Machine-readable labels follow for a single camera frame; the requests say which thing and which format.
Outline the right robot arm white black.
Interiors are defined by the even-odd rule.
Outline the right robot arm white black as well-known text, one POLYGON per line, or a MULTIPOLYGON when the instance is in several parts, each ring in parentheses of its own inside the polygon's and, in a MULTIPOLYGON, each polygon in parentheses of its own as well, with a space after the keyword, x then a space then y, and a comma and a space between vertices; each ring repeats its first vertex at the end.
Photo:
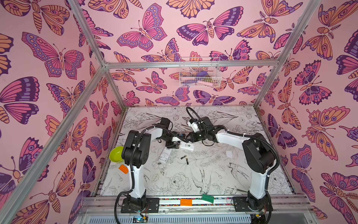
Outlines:
POLYGON ((270 203, 269 177, 277 169, 279 158, 265 137, 261 133, 254 135, 234 133, 225 126, 214 126, 208 117, 191 118, 187 124, 193 130, 186 136, 192 143, 209 140, 243 150, 247 164, 252 170, 251 185, 246 199, 248 208, 251 211, 268 208, 270 203))

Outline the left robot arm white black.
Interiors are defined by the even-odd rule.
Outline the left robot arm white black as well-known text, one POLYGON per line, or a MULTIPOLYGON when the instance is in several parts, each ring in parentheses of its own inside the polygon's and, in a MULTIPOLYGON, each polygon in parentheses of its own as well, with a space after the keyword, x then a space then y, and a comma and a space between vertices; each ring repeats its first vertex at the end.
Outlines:
POLYGON ((126 196, 123 206, 128 206, 136 212, 142 212, 147 208, 143 168, 148 160, 152 141, 160 139, 168 143, 189 142, 184 134, 169 130, 170 123, 169 119, 162 118, 160 123, 146 127, 142 131, 131 130, 128 133, 121 157, 130 172, 130 189, 118 195, 126 196))

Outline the white remote control with batteries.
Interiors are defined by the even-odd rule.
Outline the white remote control with batteries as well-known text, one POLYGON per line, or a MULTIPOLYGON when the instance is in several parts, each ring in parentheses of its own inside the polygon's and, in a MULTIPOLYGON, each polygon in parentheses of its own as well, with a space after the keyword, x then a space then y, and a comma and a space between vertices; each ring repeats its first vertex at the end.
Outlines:
POLYGON ((162 151, 162 153, 161 153, 161 155, 160 155, 160 157, 159 157, 159 161, 161 162, 161 163, 166 163, 167 161, 168 161, 168 159, 169 159, 169 157, 170 157, 170 155, 171 155, 171 152, 172 152, 172 149, 168 149, 168 148, 163 148, 163 151, 162 151))

